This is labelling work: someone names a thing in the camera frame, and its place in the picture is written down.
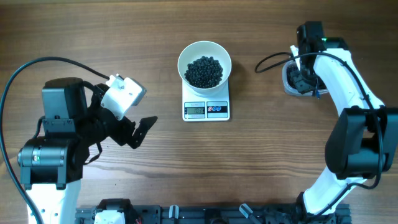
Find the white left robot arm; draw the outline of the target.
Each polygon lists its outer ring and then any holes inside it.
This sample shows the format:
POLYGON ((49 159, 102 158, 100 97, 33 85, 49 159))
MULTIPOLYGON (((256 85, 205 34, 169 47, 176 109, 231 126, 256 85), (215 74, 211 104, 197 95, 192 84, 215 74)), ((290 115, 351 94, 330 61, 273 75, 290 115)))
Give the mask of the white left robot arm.
POLYGON ((135 123, 126 112, 143 99, 137 81, 110 76, 92 85, 81 78, 47 81, 42 89, 44 116, 35 134, 18 153, 21 182, 44 223, 73 223, 83 167, 98 156, 90 146, 111 138, 120 146, 138 148, 157 117, 135 123))

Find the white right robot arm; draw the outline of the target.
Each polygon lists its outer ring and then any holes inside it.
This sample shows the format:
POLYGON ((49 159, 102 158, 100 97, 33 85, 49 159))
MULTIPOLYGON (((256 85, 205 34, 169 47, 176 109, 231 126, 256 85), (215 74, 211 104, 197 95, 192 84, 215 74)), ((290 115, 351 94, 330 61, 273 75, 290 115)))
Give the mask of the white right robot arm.
POLYGON ((355 187, 375 189, 397 147, 397 108, 376 97, 355 68, 346 42, 326 38, 318 21, 297 28, 297 69, 289 82, 301 94, 328 90, 338 120, 325 145, 326 167, 301 196, 302 218, 322 220, 355 187))

